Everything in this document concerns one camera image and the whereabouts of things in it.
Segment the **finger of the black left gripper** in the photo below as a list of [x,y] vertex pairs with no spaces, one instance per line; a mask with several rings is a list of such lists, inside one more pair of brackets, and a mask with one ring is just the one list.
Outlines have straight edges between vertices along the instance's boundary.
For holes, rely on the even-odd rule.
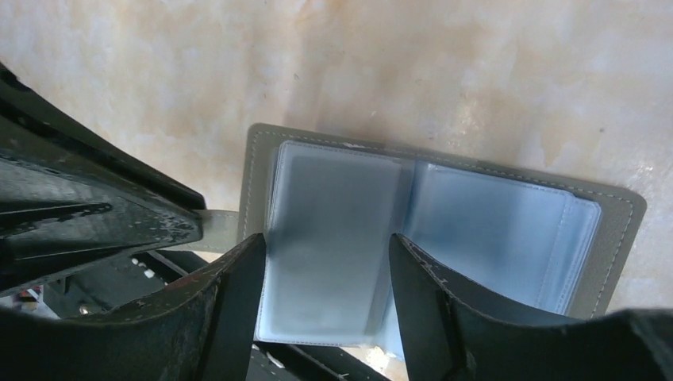
[[137,162],[1,157],[1,292],[202,238],[203,198]]
[[82,156],[188,210],[204,210],[196,190],[123,152],[68,116],[1,66],[1,115],[31,134]]

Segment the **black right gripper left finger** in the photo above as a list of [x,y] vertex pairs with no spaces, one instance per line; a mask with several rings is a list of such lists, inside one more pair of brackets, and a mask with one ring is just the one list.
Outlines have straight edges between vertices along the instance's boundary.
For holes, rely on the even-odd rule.
[[207,266],[105,314],[1,312],[4,380],[243,380],[265,267],[256,233]]

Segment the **grey card holder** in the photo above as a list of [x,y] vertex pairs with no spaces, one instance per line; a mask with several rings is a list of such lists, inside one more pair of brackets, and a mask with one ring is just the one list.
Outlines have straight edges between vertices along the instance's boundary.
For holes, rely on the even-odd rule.
[[393,234],[455,271],[452,290],[474,309],[557,325],[606,312],[646,209],[622,187],[259,123],[238,211],[203,211],[189,249],[264,235],[258,341],[403,358]]

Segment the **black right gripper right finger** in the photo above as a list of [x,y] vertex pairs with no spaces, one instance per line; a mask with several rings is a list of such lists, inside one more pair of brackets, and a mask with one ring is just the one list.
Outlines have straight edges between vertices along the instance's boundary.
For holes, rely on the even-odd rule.
[[672,312],[581,320],[538,310],[444,266],[400,234],[389,259],[412,380],[669,380]]

